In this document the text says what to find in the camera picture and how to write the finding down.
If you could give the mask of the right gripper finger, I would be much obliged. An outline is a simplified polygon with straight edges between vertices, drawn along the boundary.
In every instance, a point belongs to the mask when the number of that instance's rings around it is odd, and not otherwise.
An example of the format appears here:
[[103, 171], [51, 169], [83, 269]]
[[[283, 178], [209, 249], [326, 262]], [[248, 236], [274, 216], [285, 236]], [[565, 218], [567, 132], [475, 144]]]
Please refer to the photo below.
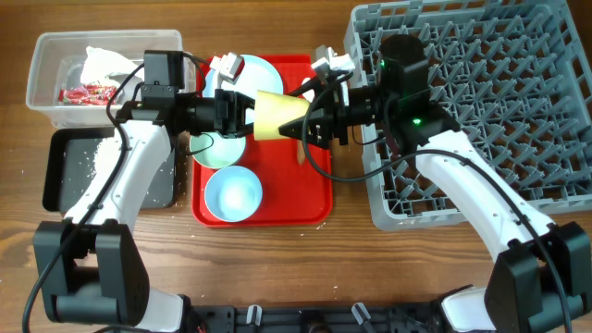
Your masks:
[[326, 80], [321, 80], [319, 77], [305, 78], [302, 85], [291, 91], [289, 96], [303, 96], [305, 100], [314, 100], [315, 97], [326, 91], [328, 85], [336, 81], [338, 77], [339, 74], [330, 75]]
[[296, 140], [301, 140], [303, 134], [306, 134], [309, 142], [320, 142], [323, 139], [323, 120], [324, 112], [322, 110], [316, 110], [310, 114], [306, 124], [306, 130], [302, 129], [304, 116], [301, 116], [279, 126], [278, 132], [281, 136]]

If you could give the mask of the brown carrot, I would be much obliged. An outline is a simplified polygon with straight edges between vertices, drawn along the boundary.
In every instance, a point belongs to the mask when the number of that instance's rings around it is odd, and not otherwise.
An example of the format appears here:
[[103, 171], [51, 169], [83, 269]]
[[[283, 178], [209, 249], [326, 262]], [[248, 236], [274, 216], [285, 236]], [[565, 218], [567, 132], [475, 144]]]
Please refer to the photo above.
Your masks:
[[306, 154], [304, 152], [304, 147], [302, 141], [297, 141], [297, 162], [301, 166], [304, 164], [306, 160]]

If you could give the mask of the green bowl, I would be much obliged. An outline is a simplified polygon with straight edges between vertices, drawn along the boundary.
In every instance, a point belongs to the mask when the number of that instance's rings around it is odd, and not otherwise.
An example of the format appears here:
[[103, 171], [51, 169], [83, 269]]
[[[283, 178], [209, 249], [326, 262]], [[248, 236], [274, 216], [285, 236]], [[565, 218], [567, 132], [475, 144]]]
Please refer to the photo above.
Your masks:
[[191, 136], [190, 153], [202, 167], [220, 169], [237, 164], [246, 151], [246, 139], [226, 139], [216, 132]]

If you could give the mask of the yellow cup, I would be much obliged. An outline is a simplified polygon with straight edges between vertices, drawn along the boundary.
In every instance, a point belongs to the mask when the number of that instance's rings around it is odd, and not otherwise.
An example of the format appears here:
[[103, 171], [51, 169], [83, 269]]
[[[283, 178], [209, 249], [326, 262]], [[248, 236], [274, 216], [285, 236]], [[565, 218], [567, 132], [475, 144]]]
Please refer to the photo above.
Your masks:
[[303, 117], [310, 103], [303, 98], [258, 91], [255, 98], [253, 136], [256, 141], [282, 140], [279, 128]]

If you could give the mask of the light blue plate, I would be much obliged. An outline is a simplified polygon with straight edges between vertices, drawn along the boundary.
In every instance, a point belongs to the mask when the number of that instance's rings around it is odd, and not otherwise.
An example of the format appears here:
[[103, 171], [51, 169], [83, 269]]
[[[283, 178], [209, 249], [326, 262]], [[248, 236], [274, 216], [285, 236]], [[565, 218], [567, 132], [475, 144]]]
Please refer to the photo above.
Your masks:
[[[256, 98], [258, 91], [282, 94], [284, 85], [279, 72], [268, 61], [255, 55], [241, 55], [244, 58], [244, 68], [235, 84], [224, 82], [223, 90], [236, 91]], [[214, 97], [215, 88], [212, 82], [214, 71], [209, 68], [205, 76], [203, 97]]]

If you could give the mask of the blue bowl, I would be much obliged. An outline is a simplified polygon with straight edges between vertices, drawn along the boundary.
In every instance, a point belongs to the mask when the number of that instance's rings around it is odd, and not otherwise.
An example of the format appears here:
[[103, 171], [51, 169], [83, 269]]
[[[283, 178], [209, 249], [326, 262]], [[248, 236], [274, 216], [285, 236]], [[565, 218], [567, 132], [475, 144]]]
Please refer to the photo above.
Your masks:
[[260, 179], [244, 166], [217, 170], [203, 190], [208, 211], [223, 222], [237, 223], [248, 219], [260, 207], [263, 186]]

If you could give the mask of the white rice pile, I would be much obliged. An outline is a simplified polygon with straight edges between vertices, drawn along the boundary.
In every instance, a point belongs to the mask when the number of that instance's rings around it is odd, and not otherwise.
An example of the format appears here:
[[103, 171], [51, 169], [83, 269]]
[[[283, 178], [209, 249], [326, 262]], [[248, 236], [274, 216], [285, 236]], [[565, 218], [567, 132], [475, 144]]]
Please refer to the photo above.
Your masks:
[[102, 139], [93, 156], [92, 177], [108, 177], [113, 171], [120, 155], [121, 143], [118, 138]]

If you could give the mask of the white tissue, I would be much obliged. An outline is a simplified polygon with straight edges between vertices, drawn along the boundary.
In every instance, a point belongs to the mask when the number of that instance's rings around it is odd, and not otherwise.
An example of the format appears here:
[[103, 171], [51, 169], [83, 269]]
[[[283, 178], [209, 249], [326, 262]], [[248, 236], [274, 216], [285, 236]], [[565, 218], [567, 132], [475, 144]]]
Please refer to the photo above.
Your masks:
[[121, 85], [115, 77], [126, 79], [138, 65], [125, 56], [103, 48], [86, 47], [86, 60], [80, 74], [84, 86], [95, 85], [116, 89]]

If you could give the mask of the red snack wrapper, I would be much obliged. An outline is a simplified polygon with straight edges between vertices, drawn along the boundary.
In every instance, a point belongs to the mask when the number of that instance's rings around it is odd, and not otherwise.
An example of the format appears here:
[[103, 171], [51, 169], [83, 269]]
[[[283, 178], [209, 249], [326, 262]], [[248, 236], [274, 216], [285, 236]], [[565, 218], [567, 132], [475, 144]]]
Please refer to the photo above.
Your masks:
[[107, 105], [116, 90], [116, 86], [87, 84], [74, 89], [61, 90], [58, 101], [71, 105]]

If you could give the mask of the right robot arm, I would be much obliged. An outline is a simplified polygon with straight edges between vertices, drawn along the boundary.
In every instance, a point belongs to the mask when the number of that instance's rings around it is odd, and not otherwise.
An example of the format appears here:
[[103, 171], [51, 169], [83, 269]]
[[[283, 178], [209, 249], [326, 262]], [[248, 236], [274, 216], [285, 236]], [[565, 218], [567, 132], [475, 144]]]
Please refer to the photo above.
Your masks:
[[413, 160], [442, 190], [485, 243], [494, 266], [484, 288], [468, 287], [440, 304], [455, 332], [571, 331], [591, 311], [591, 242], [576, 223], [556, 224], [527, 203], [482, 158], [459, 123], [430, 96], [421, 41], [394, 35], [379, 47], [378, 81], [351, 88], [352, 60], [316, 49], [314, 93], [304, 114], [279, 133], [304, 146], [347, 142], [347, 130], [378, 123], [394, 163]]

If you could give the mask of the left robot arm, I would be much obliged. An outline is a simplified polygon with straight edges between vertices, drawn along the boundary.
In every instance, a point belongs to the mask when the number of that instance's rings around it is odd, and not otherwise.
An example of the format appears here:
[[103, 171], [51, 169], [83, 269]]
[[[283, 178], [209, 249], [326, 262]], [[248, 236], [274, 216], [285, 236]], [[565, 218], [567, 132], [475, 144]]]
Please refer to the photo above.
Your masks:
[[120, 109], [106, 109], [114, 156], [97, 172], [63, 219], [44, 221], [33, 235], [39, 276], [21, 319], [42, 301], [55, 323], [99, 331], [191, 332], [199, 326], [188, 297], [155, 290], [133, 238], [142, 201], [182, 132], [226, 138], [253, 133], [246, 113], [253, 98], [216, 89], [211, 97], [187, 92], [183, 68], [190, 55], [148, 50], [136, 71], [144, 78]]

